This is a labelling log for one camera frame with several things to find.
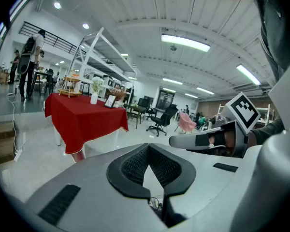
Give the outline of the person's right forearm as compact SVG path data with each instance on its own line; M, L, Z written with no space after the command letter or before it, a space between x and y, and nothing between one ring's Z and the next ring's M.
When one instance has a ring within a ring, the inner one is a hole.
M277 116L271 123L249 132L247 147L250 148L256 145L262 145L269 137L280 134L284 129L285 127L281 117Z

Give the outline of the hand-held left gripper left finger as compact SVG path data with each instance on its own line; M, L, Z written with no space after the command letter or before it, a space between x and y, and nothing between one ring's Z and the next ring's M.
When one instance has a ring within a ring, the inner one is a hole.
M123 196L109 183L108 165L116 158L136 149L124 147L89 157L61 172L27 200L26 206L38 214L66 185L80 188L58 221L67 232L163 232L166 225L145 199Z

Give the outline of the black balcony railing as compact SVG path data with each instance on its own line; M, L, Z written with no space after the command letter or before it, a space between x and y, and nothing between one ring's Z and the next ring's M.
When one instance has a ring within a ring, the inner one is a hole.
M24 36L33 36L34 34L38 33L41 30L40 27L37 27L29 22L24 22L19 30L19 34ZM48 44L52 47L58 48L68 54L75 54L77 50L77 46L46 31L45 32L45 44Z

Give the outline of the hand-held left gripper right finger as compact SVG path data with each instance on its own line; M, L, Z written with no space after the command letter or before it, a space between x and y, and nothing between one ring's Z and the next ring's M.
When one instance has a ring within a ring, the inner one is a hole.
M213 156L149 144L151 169L161 167L170 176L176 194L163 201L164 222L178 228L205 208L229 183L234 172L215 167L216 163L237 168L242 159Z

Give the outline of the dried brown plant bunch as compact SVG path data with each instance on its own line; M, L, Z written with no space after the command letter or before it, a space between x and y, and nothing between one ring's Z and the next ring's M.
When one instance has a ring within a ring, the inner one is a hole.
M116 101L123 100L126 97L125 90L122 90L120 88L112 88L109 90L109 94L112 96L115 96Z

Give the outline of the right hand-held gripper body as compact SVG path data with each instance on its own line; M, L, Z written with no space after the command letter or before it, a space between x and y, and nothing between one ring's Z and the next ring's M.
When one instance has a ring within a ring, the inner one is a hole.
M213 128L217 130L209 136L215 139L215 142L210 144L211 153L243 157L247 150L248 135L260 117L251 100L243 92L239 93L215 116Z

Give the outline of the white metal shelf rack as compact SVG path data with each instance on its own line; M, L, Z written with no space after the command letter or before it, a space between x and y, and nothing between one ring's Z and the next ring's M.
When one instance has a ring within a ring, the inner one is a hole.
M85 81L88 74L107 75L120 84L134 83L137 77L133 64L123 56L106 37L104 27L85 35L76 48L69 71L79 68L79 79Z

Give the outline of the dark dining table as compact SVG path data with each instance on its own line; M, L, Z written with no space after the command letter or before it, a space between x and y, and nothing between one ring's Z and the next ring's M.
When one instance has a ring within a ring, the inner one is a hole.
M134 104L124 104L124 108L126 109L127 120L129 120L130 118L136 119L137 128L138 124L141 124L141 114L145 113L146 108Z

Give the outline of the table with red cloth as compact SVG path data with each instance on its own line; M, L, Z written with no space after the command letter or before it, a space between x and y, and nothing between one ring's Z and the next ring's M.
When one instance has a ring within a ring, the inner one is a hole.
M51 93L45 101L45 117L51 117L57 144L65 143L65 153L74 162L85 159L86 142L111 134L118 129L128 129L124 108L107 108L104 102L90 103L90 97L68 97Z

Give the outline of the person's dark grey jacket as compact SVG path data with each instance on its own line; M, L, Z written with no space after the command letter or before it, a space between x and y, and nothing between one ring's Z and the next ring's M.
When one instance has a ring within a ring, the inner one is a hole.
M261 19L261 45L278 81L290 65L290 0L255 0Z

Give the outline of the black double door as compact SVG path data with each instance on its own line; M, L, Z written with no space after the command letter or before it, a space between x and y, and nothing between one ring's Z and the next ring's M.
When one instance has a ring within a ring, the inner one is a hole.
M175 93L166 90L160 90L156 108L165 111L173 102Z

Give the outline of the black picture frame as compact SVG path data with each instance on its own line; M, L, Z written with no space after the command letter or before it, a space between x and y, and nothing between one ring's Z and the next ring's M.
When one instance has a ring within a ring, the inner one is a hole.
M116 102L116 96L109 95L104 103L104 106L107 108L113 108L115 102Z

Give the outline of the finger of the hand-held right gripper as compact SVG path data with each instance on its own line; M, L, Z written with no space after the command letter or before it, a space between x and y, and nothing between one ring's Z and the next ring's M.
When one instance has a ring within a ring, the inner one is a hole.
M175 135L169 138L169 145L174 148L181 148L190 151L209 149L209 136L205 131Z

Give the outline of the wooden step platform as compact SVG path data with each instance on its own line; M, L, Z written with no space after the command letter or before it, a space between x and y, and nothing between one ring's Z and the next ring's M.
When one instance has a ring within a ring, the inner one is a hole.
M0 164L14 160L15 130L12 121L0 122Z

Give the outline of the white flowers bunch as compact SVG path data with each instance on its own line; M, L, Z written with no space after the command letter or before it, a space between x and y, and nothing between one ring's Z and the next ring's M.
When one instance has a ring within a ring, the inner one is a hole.
M91 91L92 93L99 93L100 87L104 84L104 80L98 76L92 78Z

